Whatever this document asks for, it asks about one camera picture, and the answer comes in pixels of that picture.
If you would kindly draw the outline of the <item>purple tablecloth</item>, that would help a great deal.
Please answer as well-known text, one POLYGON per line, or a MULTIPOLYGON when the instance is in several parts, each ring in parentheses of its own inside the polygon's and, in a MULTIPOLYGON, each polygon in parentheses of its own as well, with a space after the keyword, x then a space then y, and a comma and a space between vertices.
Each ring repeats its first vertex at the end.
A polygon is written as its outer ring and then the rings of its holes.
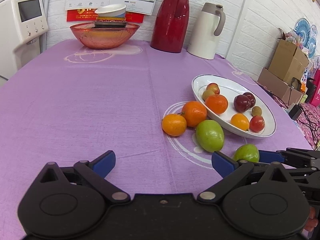
POLYGON ((112 150, 116 166, 107 179, 129 194, 198 194, 218 182, 192 129, 169 138, 161 128, 164 115, 194 99, 191 82, 201 74, 236 81, 268 105, 277 130, 254 140, 257 148, 309 148, 285 111, 220 56, 208 61, 134 40, 90 50, 66 40, 1 87, 1 239, 23 238, 18 204, 50 161, 72 166, 112 150))

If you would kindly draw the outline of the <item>round green apple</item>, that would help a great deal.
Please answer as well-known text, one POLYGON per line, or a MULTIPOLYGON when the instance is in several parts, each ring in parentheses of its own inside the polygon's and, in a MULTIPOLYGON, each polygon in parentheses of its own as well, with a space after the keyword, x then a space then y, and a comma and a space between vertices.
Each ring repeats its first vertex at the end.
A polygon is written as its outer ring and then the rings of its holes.
POLYGON ((234 161, 246 160, 254 163, 258 163, 260 154, 258 148, 253 144, 245 144, 240 146, 233 155, 234 161))

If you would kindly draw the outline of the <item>small yellow orange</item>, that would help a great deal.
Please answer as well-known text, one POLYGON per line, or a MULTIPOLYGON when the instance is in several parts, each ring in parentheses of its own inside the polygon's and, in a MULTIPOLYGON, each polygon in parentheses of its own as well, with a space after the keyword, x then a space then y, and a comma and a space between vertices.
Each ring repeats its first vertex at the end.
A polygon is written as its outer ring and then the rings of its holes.
POLYGON ((179 114, 168 114, 162 119, 163 131, 172 137, 182 135, 187 129, 186 119, 179 114))
POLYGON ((238 129, 241 129, 242 131, 249 130, 249 120, 242 113, 236 113, 235 115, 233 115, 230 120, 230 124, 237 127, 238 129))

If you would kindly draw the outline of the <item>red yellow peach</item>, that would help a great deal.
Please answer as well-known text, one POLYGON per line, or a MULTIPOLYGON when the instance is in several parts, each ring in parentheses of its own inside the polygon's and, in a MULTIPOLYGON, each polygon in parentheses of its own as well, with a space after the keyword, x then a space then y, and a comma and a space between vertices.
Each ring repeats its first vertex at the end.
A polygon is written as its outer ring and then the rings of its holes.
POLYGON ((214 94, 220 94, 220 89, 217 83, 210 83, 207 87, 206 90, 211 90, 214 94))

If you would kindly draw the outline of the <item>dark red plum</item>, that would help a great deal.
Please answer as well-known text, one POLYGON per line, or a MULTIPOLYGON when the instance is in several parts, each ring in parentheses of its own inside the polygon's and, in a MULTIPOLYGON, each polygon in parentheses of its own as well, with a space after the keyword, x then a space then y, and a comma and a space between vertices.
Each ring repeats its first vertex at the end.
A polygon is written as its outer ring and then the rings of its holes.
POLYGON ((249 98, 245 95, 238 95, 233 101, 234 108, 239 113, 244 113, 250 108, 249 98))
POLYGON ((250 101, 250 108, 253 108, 255 106, 256 103, 256 99, 254 97, 254 95, 250 92, 245 92, 243 95, 247 96, 249 98, 250 101))

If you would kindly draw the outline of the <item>black power adapter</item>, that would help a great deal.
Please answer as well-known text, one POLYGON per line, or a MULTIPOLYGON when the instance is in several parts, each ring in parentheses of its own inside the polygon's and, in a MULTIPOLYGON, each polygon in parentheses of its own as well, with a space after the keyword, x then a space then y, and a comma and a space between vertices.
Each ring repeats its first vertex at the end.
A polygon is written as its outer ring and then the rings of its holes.
POLYGON ((302 113, 302 108, 300 107, 300 105, 297 104, 292 104, 289 108, 289 117, 293 120, 296 121, 298 119, 298 117, 301 115, 302 113))

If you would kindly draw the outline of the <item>brown longan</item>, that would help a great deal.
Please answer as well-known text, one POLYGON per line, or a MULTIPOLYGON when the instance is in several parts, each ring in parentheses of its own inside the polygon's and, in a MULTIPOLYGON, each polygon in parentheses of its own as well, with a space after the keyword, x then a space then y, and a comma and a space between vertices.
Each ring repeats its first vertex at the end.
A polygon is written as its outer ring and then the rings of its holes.
POLYGON ((259 106, 254 106, 251 110, 251 115, 252 116, 262 116, 262 109, 259 106))
POLYGON ((215 95, 216 93, 212 89, 206 89, 202 94, 202 99, 204 101, 207 100, 209 96, 215 95))

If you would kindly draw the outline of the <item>oval green apple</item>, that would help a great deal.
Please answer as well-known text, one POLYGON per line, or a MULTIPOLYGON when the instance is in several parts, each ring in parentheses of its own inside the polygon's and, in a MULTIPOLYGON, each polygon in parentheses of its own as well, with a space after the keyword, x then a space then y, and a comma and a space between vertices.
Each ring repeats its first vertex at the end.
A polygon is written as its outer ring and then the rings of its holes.
POLYGON ((223 129, 214 120, 204 120, 197 125, 196 139, 199 145, 210 153, 222 150, 225 143, 223 129))

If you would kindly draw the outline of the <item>orange tangerine back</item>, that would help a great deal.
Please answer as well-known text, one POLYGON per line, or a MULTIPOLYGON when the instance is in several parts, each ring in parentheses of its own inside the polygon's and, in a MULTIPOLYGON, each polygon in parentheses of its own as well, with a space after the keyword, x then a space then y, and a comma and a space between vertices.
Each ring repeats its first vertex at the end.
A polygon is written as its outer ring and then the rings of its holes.
POLYGON ((198 101, 189 101, 182 107, 181 116, 185 118, 188 127, 195 128, 206 120, 207 109, 198 101))

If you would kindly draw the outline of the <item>large orange tangerine front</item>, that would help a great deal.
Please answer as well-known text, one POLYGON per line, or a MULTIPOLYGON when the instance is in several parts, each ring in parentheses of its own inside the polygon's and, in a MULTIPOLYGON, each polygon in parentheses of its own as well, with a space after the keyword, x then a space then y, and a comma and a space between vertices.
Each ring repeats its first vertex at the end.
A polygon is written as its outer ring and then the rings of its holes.
POLYGON ((228 100, 220 94, 214 94, 206 98, 205 105, 215 114, 225 113, 228 108, 228 100))

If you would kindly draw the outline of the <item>pink shopping bag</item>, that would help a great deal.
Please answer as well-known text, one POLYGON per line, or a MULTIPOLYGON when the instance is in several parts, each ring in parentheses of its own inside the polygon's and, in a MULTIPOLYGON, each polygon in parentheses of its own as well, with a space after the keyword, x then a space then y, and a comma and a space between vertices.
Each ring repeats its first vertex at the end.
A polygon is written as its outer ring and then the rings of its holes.
POLYGON ((320 104, 320 69, 317 69, 316 74, 314 76, 313 84, 315 86, 312 98, 310 99, 310 103, 318 107, 320 104))

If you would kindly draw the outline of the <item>red cherry tomato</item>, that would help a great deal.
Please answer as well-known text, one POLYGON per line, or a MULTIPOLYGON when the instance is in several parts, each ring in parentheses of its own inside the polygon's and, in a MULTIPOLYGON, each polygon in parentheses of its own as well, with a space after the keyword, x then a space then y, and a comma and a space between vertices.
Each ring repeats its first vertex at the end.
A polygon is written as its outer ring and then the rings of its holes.
POLYGON ((249 129, 255 133, 261 132, 265 128, 265 121, 262 116, 256 115, 249 122, 249 129))

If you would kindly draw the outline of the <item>white water dispenser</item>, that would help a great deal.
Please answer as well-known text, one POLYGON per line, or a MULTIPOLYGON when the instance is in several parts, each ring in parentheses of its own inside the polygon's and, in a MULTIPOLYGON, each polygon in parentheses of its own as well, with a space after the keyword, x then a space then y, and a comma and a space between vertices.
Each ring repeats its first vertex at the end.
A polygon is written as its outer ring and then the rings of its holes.
POLYGON ((42 0, 1 0, 1 80, 8 81, 41 53, 48 31, 42 0))

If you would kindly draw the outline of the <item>lower cardboard box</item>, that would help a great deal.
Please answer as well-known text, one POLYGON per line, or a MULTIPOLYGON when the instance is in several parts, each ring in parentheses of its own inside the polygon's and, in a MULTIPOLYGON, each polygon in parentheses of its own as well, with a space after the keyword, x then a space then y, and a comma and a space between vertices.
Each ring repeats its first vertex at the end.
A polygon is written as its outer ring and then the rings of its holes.
POLYGON ((289 106, 292 103, 298 104, 303 97, 303 94, 300 91, 295 88, 291 88, 290 85, 273 75, 266 68, 263 68, 260 73, 258 83, 264 86, 272 94, 279 97, 289 106))

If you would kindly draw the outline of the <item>white thermos jug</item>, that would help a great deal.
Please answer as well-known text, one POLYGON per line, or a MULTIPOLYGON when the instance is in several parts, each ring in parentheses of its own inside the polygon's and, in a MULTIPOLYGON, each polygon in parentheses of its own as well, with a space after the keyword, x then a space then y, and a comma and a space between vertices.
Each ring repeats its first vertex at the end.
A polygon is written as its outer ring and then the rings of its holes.
POLYGON ((202 59, 213 60, 225 21, 222 5, 205 3, 193 26, 187 52, 202 59))

